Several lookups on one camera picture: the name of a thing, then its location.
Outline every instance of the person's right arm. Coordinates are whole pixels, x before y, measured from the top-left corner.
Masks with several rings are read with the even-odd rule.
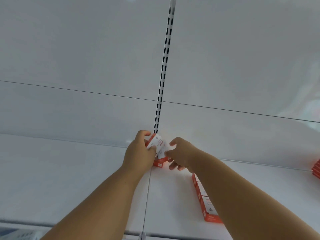
[[[166,152],[174,160],[169,168],[186,167],[198,176],[234,240],[320,240],[313,228],[222,161],[179,137],[170,145],[177,147]]]

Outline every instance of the person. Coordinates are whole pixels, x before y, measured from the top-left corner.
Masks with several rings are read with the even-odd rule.
[[[156,156],[155,147],[145,147],[144,138],[149,135],[149,131],[139,131],[122,166],[42,240],[122,239],[134,191]],[[234,240],[320,239],[304,221],[222,161],[179,137],[170,145],[176,148],[166,152],[172,162],[169,168],[196,173]]]

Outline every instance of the person's left arm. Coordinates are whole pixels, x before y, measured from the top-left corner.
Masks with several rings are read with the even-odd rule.
[[[149,135],[149,131],[139,131],[126,150],[122,166],[42,240],[122,239],[134,191],[156,156],[155,147],[145,147],[144,137]]]

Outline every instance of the stack of red boxes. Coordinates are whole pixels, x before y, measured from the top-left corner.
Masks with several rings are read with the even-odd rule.
[[[312,174],[320,179],[320,159],[316,162],[316,164],[312,168]]]
[[[145,142],[146,148],[151,146],[157,146],[157,157],[155,158],[153,165],[159,168],[163,167],[163,163],[168,161],[168,157],[165,156],[165,151],[168,150],[166,143],[162,140],[161,136],[154,133],[148,141]]]
[[[205,189],[203,188],[202,183],[194,173],[192,174],[192,181],[197,192],[204,220],[206,222],[223,223],[218,216],[217,211],[214,209],[214,206],[212,205]]]

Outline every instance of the white shelf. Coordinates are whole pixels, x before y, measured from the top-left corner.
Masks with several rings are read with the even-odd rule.
[[[177,0],[163,100],[320,121],[319,0]]]
[[[320,232],[320,180],[311,172],[233,161],[224,163]],[[168,165],[152,169],[144,231],[173,238],[231,239],[224,225],[204,221],[191,173],[170,171]]]
[[[311,169],[320,123],[163,102],[159,134],[182,137],[221,159]]]
[[[0,134],[0,219],[56,224],[122,164],[125,148]],[[126,230],[142,232],[149,173]]]
[[[0,0],[1,80],[156,100],[170,0]]]
[[[0,81],[0,133],[127,147],[156,101]]]

